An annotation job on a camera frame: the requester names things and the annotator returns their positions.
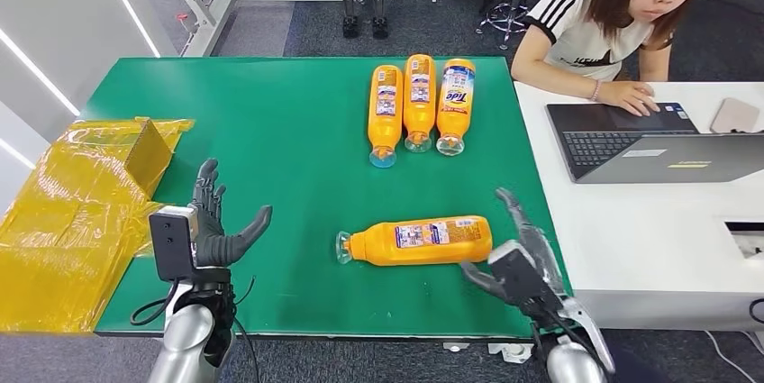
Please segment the green tabletop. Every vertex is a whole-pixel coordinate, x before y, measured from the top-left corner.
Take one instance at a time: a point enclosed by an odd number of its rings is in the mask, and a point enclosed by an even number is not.
[[[562,266],[505,59],[472,60],[475,101],[465,151],[447,158],[434,149],[409,153],[400,143],[391,169],[368,162],[368,92],[376,66],[402,67],[405,58],[121,59],[83,115],[196,120],[156,201],[185,205],[199,165],[214,157],[228,187],[227,231],[246,225],[261,205],[273,205],[270,228],[232,267],[239,296],[257,278],[238,308],[247,333],[525,338],[528,320],[470,285],[457,265],[341,265],[334,255],[339,230],[463,214],[485,216],[496,246],[517,237],[494,197],[506,187],[547,232]],[[567,275],[565,282],[569,291]],[[153,258],[134,259],[95,331],[161,331],[161,318],[136,328],[128,317],[168,287]]]

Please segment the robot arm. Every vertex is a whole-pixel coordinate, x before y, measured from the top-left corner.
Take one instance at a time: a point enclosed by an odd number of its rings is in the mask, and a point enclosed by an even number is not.
[[[610,381],[615,373],[613,359],[599,328],[587,310],[573,297],[566,297],[562,276],[543,231],[530,224],[516,199],[499,188],[502,199],[517,224],[520,241],[505,242],[488,256],[491,274],[481,272],[472,263],[461,263],[465,278],[508,305],[517,306],[537,328],[562,329],[564,336],[546,358],[553,383],[600,383]],[[594,344],[592,351],[566,322],[580,324]],[[542,350],[537,339],[537,349]]]
[[[240,233],[225,234],[221,225],[225,186],[214,190],[216,167],[216,160],[207,160],[199,169],[188,207],[165,206],[149,216],[159,278],[172,283],[165,299],[139,308],[131,318],[131,323],[142,325],[165,313],[162,350],[151,370],[151,383],[218,380],[231,351],[232,327],[238,323],[227,268],[270,223],[271,207],[263,206]],[[159,303],[158,312],[135,321],[137,314]]]

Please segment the woman's hand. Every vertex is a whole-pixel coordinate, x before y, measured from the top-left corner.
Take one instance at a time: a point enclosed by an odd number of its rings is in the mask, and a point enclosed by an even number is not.
[[[603,83],[599,89],[597,101],[620,106],[631,114],[650,115],[650,110],[658,112],[660,108],[652,100],[652,87],[640,81],[613,81]]]

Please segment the tide bottle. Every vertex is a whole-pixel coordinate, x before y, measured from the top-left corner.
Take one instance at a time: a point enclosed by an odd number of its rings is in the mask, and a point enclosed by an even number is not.
[[[403,121],[403,73],[397,66],[382,65],[371,76],[368,99],[368,160],[386,169],[396,163],[396,145]]]
[[[435,125],[435,61],[425,54],[414,54],[406,61],[404,82],[405,147],[414,152],[432,147],[430,130]]]
[[[488,220],[454,216],[401,223],[378,223],[365,232],[339,232],[337,260],[365,260],[377,266],[482,261],[493,246]]]
[[[441,137],[435,143],[435,147],[444,155],[454,156],[464,151],[463,138],[472,114],[474,85],[475,65],[471,61],[451,59],[446,62],[438,103],[437,123]]]

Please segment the bottle cap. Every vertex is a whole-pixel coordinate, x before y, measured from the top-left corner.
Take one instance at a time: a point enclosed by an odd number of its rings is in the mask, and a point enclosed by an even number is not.
[[[405,147],[414,153],[428,151],[432,147],[430,135],[425,132],[411,132],[404,141]]]
[[[378,169],[389,169],[396,163],[396,159],[396,151],[386,146],[377,146],[368,155],[371,165]]]
[[[464,141],[458,135],[447,133],[438,139],[435,147],[446,156],[456,156],[464,151]]]
[[[345,264],[348,261],[353,260],[353,256],[350,254],[349,233],[337,233],[337,239],[334,241],[334,250],[337,252],[337,261],[339,261],[340,264]]]

